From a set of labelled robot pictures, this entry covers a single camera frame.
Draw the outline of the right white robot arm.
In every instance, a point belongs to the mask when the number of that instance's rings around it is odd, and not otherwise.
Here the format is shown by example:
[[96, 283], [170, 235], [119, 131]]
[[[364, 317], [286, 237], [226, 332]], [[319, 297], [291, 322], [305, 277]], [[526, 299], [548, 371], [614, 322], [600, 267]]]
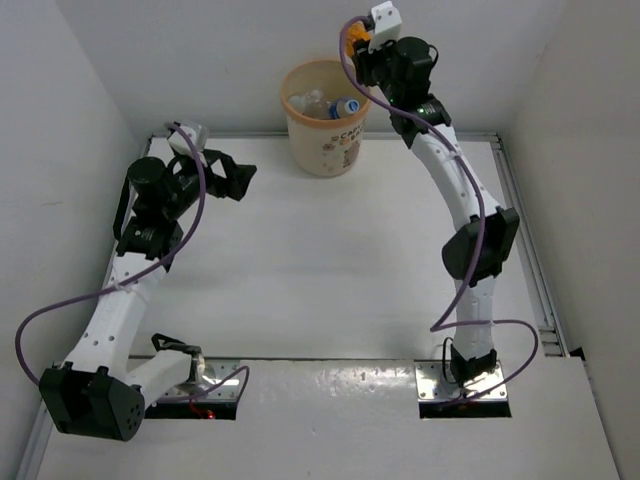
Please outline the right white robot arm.
[[356, 40], [352, 49], [358, 83], [383, 93], [393, 129], [426, 166], [452, 217], [455, 232], [441, 255], [457, 289], [446, 311], [457, 318], [450, 372], [453, 382], [463, 385], [496, 367], [492, 296], [520, 217], [484, 189], [461, 151], [449, 113], [430, 91], [437, 48], [417, 37], [404, 37], [376, 50], [368, 41]]

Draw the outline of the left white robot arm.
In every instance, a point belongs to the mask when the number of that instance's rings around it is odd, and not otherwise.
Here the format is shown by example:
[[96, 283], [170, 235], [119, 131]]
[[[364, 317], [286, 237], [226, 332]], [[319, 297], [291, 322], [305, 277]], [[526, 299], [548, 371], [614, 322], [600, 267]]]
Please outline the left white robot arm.
[[155, 403], [192, 404], [218, 388], [196, 345], [156, 333], [153, 358], [129, 369], [129, 353], [153, 292], [183, 239], [180, 217], [201, 194], [241, 200], [257, 172], [221, 151], [170, 162], [143, 157], [128, 168], [114, 221], [116, 255], [109, 280], [82, 334], [65, 358], [44, 371], [39, 391], [63, 434], [130, 440]]

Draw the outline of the clear jar white lid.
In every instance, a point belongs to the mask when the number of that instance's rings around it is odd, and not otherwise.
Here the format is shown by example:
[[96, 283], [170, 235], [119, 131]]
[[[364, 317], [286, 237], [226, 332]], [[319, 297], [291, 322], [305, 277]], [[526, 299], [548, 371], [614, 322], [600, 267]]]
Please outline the clear jar white lid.
[[305, 95], [291, 95], [288, 98], [287, 103], [295, 112], [304, 115], [308, 100]]

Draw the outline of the blue label bottle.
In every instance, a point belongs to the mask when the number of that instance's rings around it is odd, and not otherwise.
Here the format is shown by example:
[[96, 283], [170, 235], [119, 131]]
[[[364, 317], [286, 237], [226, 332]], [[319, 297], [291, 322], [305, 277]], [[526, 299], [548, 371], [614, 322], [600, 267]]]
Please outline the blue label bottle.
[[329, 118], [331, 120], [351, 118], [360, 111], [360, 108], [360, 103], [355, 98], [339, 98], [330, 104]]
[[329, 113], [331, 102], [322, 90], [314, 89], [308, 91], [302, 96], [302, 100], [302, 113], [305, 116], [318, 120], [329, 120], [331, 118]]

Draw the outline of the orange juice bottle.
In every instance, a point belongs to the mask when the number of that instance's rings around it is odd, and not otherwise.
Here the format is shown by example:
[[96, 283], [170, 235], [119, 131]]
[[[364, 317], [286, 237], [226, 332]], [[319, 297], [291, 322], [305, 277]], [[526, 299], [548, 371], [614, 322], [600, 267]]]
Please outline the orange juice bottle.
[[352, 57], [355, 53], [354, 45], [359, 41], [369, 41], [371, 34], [366, 30], [365, 25], [361, 22], [354, 22], [347, 30], [345, 39], [345, 53], [348, 57]]

